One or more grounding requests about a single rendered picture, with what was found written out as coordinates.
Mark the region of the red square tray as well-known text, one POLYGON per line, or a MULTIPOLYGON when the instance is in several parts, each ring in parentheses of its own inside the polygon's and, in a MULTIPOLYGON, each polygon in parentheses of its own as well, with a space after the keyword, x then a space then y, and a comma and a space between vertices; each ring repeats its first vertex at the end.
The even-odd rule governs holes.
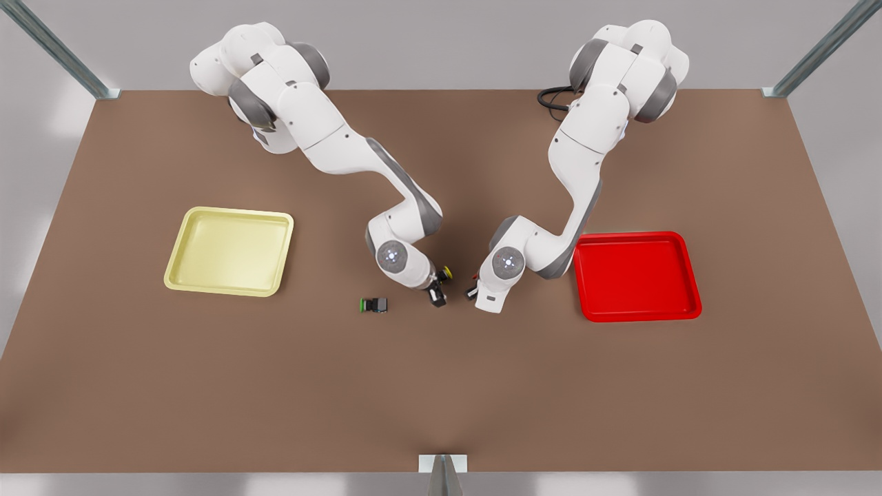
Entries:
POLYGON ((592 322, 690 320, 702 312, 686 241, 673 231, 584 234, 573 268, 592 322))

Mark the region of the pale yellow square tray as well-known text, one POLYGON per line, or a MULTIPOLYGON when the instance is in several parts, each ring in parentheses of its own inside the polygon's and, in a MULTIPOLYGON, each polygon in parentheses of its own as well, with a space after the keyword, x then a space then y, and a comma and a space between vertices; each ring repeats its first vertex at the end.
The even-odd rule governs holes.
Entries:
POLYGON ((168 289, 234 296, 280 288, 295 220, 281 211, 193 207, 164 274, 168 289))

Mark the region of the silver frame post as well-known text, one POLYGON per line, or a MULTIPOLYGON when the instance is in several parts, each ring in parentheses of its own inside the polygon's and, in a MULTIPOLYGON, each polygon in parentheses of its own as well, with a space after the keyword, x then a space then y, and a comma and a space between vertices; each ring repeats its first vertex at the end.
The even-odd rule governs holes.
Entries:
POLYGON ((122 91, 119 88, 105 85, 22 0, 0 0, 0 10, 3 10, 92 97, 97 100, 114 100, 120 97, 122 91))
POLYGON ((882 0, 858 0, 837 23, 830 28, 805 56, 772 87, 763 87, 764 98, 785 99, 822 66, 838 48, 882 9, 882 0))
POLYGON ((427 496, 463 496, 459 474, 467 472, 467 455, 421 454, 418 472, 429 473, 427 496))

